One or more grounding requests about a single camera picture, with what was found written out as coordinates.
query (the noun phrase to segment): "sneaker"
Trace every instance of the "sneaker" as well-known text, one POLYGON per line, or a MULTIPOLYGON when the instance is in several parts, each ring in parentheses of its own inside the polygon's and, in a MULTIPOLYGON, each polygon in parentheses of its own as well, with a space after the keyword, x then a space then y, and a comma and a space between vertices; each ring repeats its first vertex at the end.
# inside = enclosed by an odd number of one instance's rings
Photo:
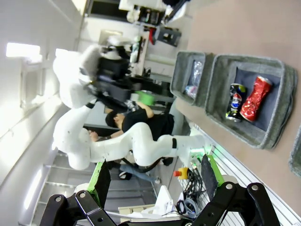
POLYGON ((160 180, 160 178, 157 178, 156 180, 155 180, 155 184, 161 184, 161 180, 160 180))

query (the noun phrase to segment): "gray bin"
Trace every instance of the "gray bin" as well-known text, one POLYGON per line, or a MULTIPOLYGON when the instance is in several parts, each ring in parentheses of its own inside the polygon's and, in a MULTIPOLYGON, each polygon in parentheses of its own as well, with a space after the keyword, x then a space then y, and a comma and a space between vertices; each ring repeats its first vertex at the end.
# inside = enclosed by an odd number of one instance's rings
POLYGON ((301 178, 301 126, 298 129, 297 137, 291 151, 288 165, 291 171, 301 178))
POLYGON ((217 55, 211 71, 205 113, 218 125, 252 147, 271 149, 277 144, 290 115, 296 84, 296 71, 279 60, 244 55, 217 55), (277 99, 266 131, 247 121, 237 123, 225 119, 230 101, 229 88, 235 80, 236 67, 280 78, 277 99))
POLYGON ((174 68, 174 75, 170 84, 171 93, 191 105, 204 107, 213 59, 214 54, 212 53, 188 51, 179 52, 174 68), (184 93, 190 77, 193 74, 194 61, 200 61, 203 64, 203 72, 195 99, 184 93))

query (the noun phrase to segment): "person's hand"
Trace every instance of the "person's hand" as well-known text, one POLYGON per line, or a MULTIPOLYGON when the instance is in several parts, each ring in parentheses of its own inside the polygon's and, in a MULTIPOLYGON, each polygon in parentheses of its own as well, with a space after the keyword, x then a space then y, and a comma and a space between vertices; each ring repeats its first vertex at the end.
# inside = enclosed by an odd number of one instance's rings
POLYGON ((90 134, 90 137, 91 137, 91 140, 93 141, 93 142, 96 142, 97 140, 98 140, 98 134, 96 133, 96 132, 90 132, 89 131, 89 134, 90 134))

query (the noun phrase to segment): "black can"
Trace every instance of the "black can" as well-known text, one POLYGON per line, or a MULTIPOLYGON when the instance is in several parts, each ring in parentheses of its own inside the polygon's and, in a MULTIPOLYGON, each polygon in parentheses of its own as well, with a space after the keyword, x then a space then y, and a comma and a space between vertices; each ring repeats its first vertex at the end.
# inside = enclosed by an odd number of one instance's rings
POLYGON ((246 99, 245 86, 232 83, 230 85, 230 101, 227 108, 226 119, 233 120, 235 122, 241 121, 240 109, 246 99))

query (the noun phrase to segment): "green object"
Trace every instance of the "green object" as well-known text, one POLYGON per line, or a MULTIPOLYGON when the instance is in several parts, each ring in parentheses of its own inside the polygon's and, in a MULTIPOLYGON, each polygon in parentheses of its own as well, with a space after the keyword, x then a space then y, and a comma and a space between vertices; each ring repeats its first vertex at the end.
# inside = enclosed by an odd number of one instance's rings
POLYGON ((155 97, 152 94, 142 92, 142 91, 136 91, 136 93, 139 95, 138 101, 148 106, 154 105, 155 97))
POLYGON ((211 154, 208 154, 207 157, 210 161, 211 168, 213 169, 215 178, 218 182, 218 186, 221 186, 225 182, 225 180, 222 177, 222 174, 221 174, 220 170, 217 167, 216 161, 214 160, 214 158, 211 154))
POLYGON ((99 196, 98 196, 98 192, 95 188, 95 185, 98 181, 98 177, 99 177, 99 173, 100 173, 100 170, 102 169, 102 166, 103 166, 103 162, 98 162, 96 167, 95 167, 95 170, 93 172, 93 175, 90 179, 90 182, 89 182, 89 185, 88 185, 88 188, 87 188, 87 191, 90 193, 90 195, 93 197, 93 199, 95 200, 95 202, 101 206, 100 204, 100 200, 99 200, 99 196))

